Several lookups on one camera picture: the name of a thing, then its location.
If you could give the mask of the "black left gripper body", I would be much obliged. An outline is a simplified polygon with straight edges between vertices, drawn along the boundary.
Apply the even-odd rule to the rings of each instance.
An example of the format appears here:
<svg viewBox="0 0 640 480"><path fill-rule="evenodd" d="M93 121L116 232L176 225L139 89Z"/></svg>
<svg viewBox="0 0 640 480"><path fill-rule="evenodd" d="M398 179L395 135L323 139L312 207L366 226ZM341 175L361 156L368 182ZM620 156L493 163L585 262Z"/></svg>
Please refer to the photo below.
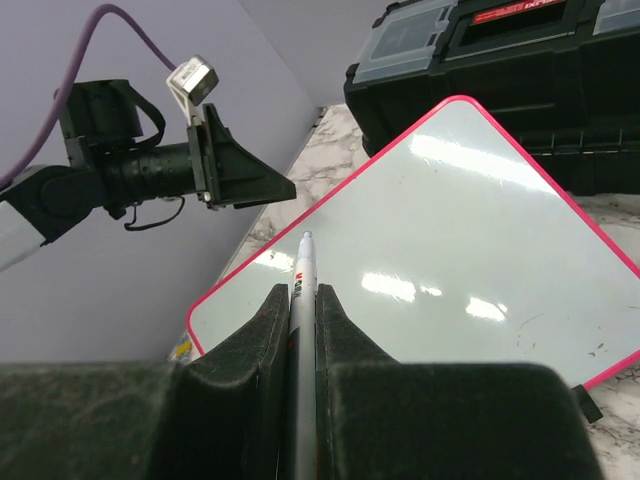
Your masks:
<svg viewBox="0 0 640 480"><path fill-rule="evenodd" d="M187 137L196 195L209 210L214 210L212 194L210 188L207 186L205 175L205 165L207 162L205 154L205 142L207 140L205 124L200 123L189 126L187 128Z"/></svg>

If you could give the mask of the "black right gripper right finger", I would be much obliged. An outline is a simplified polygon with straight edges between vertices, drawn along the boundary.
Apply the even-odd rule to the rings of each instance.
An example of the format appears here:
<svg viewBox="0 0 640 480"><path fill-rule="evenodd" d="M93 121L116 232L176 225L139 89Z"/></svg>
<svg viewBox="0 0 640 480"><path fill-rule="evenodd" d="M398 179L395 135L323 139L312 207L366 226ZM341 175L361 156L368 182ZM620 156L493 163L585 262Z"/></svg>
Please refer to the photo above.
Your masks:
<svg viewBox="0 0 640 480"><path fill-rule="evenodd" d="M403 364L321 285L321 479L599 479L572 389L527 363Z"/></svg>

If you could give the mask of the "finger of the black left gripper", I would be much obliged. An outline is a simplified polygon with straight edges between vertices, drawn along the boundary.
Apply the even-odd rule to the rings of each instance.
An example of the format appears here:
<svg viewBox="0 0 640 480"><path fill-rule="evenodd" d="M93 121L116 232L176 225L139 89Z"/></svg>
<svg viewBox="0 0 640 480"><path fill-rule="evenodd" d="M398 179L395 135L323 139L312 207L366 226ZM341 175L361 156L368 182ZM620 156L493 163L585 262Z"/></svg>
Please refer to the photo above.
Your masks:
<svg viewBox="0 0 640 480"><path fill-rule="evenodd" d="M206 183L215 209L232 206L240 209L242 202L267 200L267 175L278 171L242 147L225 127L213 104L203 106L207 140L205 142ZM296 198L296 187L284 180L289 190L287 200Z"/></svg>

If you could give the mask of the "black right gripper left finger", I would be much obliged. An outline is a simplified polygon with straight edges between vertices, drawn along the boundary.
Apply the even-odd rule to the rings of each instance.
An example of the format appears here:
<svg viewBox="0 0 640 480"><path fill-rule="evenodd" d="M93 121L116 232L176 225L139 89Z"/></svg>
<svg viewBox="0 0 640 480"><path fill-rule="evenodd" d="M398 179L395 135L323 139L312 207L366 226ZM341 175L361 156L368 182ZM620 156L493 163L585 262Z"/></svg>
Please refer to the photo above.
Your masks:
<svg viewBox="0 0 640 480"><path fill-rule="evenodd" d="M272 479L288 289L197 360L5 365L5 479Z"/></svg>

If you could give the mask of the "blue white marker pen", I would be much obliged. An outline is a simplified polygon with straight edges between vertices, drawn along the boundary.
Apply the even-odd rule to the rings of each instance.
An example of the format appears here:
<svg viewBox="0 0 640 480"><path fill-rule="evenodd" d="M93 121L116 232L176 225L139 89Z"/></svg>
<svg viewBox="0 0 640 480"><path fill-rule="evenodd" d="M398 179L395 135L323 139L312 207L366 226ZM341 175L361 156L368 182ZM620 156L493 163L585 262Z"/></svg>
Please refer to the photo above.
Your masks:
<svg viewBox="0 0 640 480"><path fill-rule="evenodd" d="M312 233L299 243L289 321L289 379L283 477L314 479L316 467L316 249Z"/></svg>

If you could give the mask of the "pink-framed whiteboard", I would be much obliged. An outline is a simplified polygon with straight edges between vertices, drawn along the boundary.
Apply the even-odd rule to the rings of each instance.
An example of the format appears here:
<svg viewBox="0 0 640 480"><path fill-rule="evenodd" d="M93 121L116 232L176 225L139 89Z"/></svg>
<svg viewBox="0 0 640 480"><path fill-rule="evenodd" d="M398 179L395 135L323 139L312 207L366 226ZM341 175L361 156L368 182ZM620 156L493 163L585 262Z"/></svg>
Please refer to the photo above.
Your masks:
<svg viewBox="0 0 640 480"><path fill-rule="evenodd" d="M592 388L639 359L639 270L474 99L437 105L191 308L208 352L313 236L318 279L405 363L533 362Z"/></svg>

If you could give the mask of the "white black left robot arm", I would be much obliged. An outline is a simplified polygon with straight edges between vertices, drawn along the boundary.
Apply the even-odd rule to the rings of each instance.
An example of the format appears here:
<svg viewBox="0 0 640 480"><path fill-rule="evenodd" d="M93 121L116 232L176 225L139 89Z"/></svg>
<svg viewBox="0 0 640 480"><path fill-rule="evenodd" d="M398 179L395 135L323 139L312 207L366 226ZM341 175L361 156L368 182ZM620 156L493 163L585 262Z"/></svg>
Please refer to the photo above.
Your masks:
<svg viewBox="0 0 640 480"><path fill-rule="evenodd" d="M161 112L126 80L76 83L59 118L68 164L27 168L1 190L1 267L51 244L98 208L113 219L145 201L210 210L292 200L294 183L233 138L215 106L197 110L184 143L162 144Z"/></svg>

